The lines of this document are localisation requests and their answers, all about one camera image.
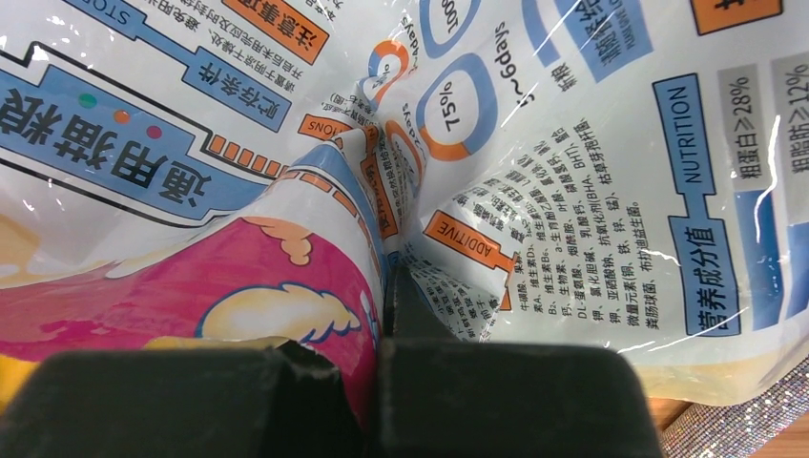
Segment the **pink pet food bag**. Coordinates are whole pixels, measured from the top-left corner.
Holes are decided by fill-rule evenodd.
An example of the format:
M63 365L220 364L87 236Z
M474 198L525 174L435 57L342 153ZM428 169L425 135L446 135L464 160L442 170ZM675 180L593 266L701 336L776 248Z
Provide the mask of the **pink pet food bag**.
M289 342L367 417L384 290L723 406L808 354L804 1L5 1L1 399Z

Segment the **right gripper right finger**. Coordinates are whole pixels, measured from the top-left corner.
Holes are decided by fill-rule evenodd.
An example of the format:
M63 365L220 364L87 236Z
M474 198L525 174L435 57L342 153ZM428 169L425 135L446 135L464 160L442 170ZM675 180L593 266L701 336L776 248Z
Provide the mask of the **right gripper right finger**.
M376 457L658 457L628 362L604 348L466 343L428 309L409 270L386 286Z

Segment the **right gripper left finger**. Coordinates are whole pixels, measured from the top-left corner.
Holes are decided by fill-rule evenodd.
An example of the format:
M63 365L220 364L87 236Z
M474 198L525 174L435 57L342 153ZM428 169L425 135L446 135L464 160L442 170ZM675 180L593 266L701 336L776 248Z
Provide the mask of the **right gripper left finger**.
M1 417L5 457L361 457L340 371L264 349L65 352Z

